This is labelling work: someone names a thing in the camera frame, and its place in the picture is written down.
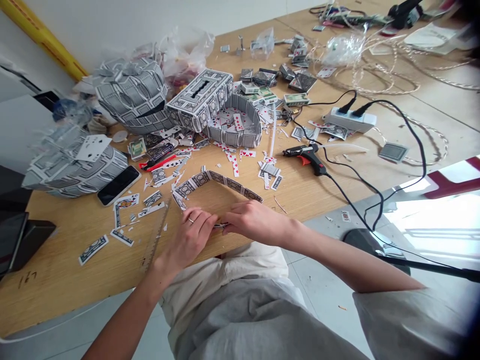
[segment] black smartphone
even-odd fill
[[[120,195],[122,195],[128,188],[135,184],[142,174],[138,172],[133,166],[127,167],[116,178],[105,185],[98,193],[103,206],[110,206]]]

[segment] white power strip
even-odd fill
[[[353,111],[349,110],[342,114],[338,107],[333,107],[329,114],[323,116],[323,121],[358,133],[366,133],[377,124],[377,116],[373,114],[364,113],[361,117],[356,117],[352,116],[352,113]]]

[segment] tile floor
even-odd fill
[[[418,195],[398,194],[392,198],[395,202],[385,207],[377,230],[390,237],[403,249],[413,250],[448,264],[478,269],[480,267],[480,249],[477,245],[480,237],[479,195],[480,193],[470,193],[444,198],[441,201],[431,201],[420,200],[422,197]],[[363,215],[364,210],[377,201],[376,197],[371,197],[356,203],[355,206]],[[465,210],[461,210],[461,213],[452,214],[452,209],[460,209],[461,204],[468,204],[468,206],[464,206]],[[340,210],[349,211],[351,222],[342,221]],[[326,216],[314,218],[305,224],[335,239],[340,239],[348,230],[364,227],[350,206]],[[372,211],[367,218],[369,224],[375,217]],[[440,223],[433,221],[435,218],[439,219]],[[350,288],[316,261],[291,251],[284,250],[283,254],[290,270],[289,277],[300,288],[306,306],[313,316],[373,359],[362,332]],[[406,255],[408,259],[418,261],[416,256]],[[452,307],[461,310],[465,321],[471,318],[472,311],[475,306],[478,306],[480,290],[478,284],[423,270],[412,269],[411,272],[413,277],[425,285],[438,289],[441,296]],[[51,331],[19,343],[0,346],[0,359],[80,359],[129,293],[130,291],[126,291],[108,298],[91,311]],[[51,328],[83,310],[85,309],[79,309],[69,315],[17,333],[11,339]],[[133,358],[173,359],[167,341],[168,331],[169,327],[165,322],[162,309],[157,306],[148,321]]]

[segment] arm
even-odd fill
[[[303,254],[329,268],[357,293],[423,289],[424,286],[396,267],[342,241],[322,235],[258,201],[232,206],[222,221],[223,233],[237,233],[271,246]]]
[[[202,251],[218,216],[199,208],[183,213],[176,237],[113,314],[82,359],[131,359],[156,303],[175,276]]]

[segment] white sleeve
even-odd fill
[[[430,288],[353,293],[361,327],[376,359],[454,357],[465,324]]]

